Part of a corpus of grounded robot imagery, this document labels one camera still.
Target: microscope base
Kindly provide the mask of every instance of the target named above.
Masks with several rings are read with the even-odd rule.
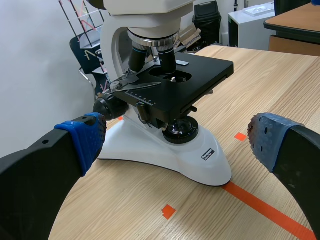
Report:
[[[201,126],[194,140],[178,145],[167,142],[160,129],[125,118],[106,132],[98,158],[159,166],[209,186],[225,185],[232,176],[217,139]]]

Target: microscope stage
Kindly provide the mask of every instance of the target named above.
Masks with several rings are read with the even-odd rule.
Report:
[[[172,123],[181,117],[206,93],[234,73],[231,61],[176,53],[176,60],[188,62],[187,66],[176,66],[174,74],[162,74],[160,66],[153,66],[139,73],[136,84],[161,82],[160,85],[128,91],[118,91],[114,95],[136,106],[142,103],[152,119]],[[184,78],[185,82],[172,82]]]

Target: blue rubber pad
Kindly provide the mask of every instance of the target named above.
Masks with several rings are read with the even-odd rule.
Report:
[[[273,172],[287,131],[303,124],[273,113],[255,115],[248,126],[248,137],[255,157]]]
[[[86,175],[98,157],[99,150],[105,142],[107,130],[106,119],[100,113],[92,112],[85,116],[96,117],[95,123],[90,126],[80,121],[65,121],[54,127],[54,129],[66,130],[71,134],[78,154],[82,177]]]

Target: wooden table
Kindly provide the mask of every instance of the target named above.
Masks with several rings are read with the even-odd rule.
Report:
[[[271,112],[320,133],[320,58],[211,46],[201,56],[234,62],[235,73],[192,114],[219,140],[232,182],[310,228],[286,188],[239,141],[251,118]],[[176,209],[169,219],[162,209]],[[221,187],[160,167],[97,160],[64,202],[50,240],[288,240],[289,232]]]
[[[311,3],[265,21],[271,36],[269,51],[320,57],[320,6]]]

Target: white wall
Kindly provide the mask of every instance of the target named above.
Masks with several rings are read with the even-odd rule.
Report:
[[[207,2],[211,2],[211,1],[213,1],[213,0],[196,0],[193,3],[193,5],[198,5],[198,4],[207,3]],[[234,11],[235,0],[216,0],[216,1],[218,3],[219,12],[222,17],[221,26],[220,26],[220,33],[224,34],[229,31],[228,30],[229,29],[228,13],[231,13]],[[244,0],[238,0],[237,2],[239,4],[238,10],[241,10],[245,7]],[[251,6],[265,4],[265,3],[269,3],[269,2],[272,2],[272,0],[249,0],[249,6],[251,7]],[[182,20],[181,20],[181,29],[182,30],[185,29],[186,27],[188,27],[192,23],[193,16],[194,16],[194,13],[191,12],[182,18]]]
[[[0,157],[29,147],[56,124],[92,111],[92,87],[69,47],[58,0],[2,0]]]

